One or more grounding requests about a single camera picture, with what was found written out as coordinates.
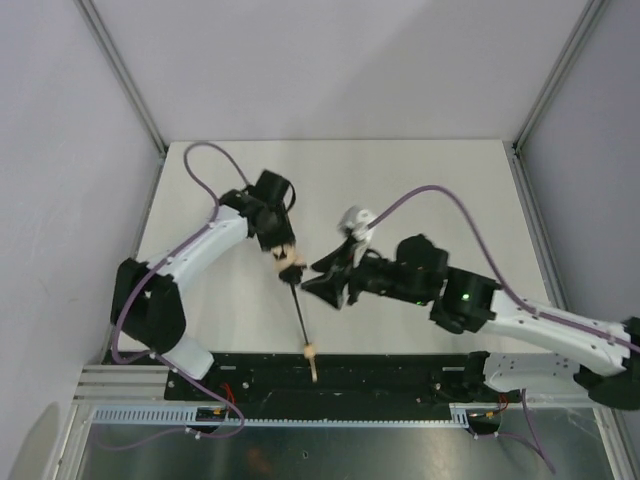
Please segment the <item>beige folding umbrella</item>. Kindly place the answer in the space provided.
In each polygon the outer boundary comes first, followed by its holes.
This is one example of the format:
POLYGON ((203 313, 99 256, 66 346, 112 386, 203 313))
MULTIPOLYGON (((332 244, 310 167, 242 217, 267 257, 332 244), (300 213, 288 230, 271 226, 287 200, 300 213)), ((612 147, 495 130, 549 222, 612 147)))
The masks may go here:
POLYGON ((316 351, 308 335, 308 329, 297 293, 297 288, 301 284, 304 271, 307 268, 306 261, 302 255, 298 253, 296 246, 293 244, 273 247, 270 249, 270 253, 274 258, 274 266, 278 278, 289 286, 304 340, 303 356, 309 364, 311 381, 313 384, 316 384, 318 382, 316 351))

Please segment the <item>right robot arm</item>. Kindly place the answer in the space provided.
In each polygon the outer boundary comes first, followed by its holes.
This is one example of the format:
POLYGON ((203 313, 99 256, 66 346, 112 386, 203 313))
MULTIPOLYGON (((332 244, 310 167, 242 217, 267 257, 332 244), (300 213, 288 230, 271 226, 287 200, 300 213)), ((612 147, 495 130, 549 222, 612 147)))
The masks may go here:
POLYGON ((387 259, 348 238, 316 261, 317 277, 302 290, 335 309, 363 293, 430 309, 452 334, 492 334, 541 348, 539 354, 478 355, 476 374, 499 393, 585 394, 605 407, 639 407, 639 321, 609 323, 510 295, 497 281, 448 264, 449 255, 423 235, 402 240, 387 259))

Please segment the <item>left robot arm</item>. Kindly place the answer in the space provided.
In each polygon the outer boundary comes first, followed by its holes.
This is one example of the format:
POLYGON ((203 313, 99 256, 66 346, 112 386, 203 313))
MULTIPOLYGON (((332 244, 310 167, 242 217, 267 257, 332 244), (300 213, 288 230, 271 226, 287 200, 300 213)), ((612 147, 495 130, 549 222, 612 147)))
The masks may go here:
POLYGON ((299 285, 306 262, 297 252, 289 219, 295 202, 292 183, 265 170, 255 184, 215 198, 204 225, 178 246, 147 260, 123 261, 112 300, 114 333, 125 333, 174 369, 203 379, 214 357, 187 333, 182 294, 219 257, 249 238, 273 256, 282 282, 299 285))

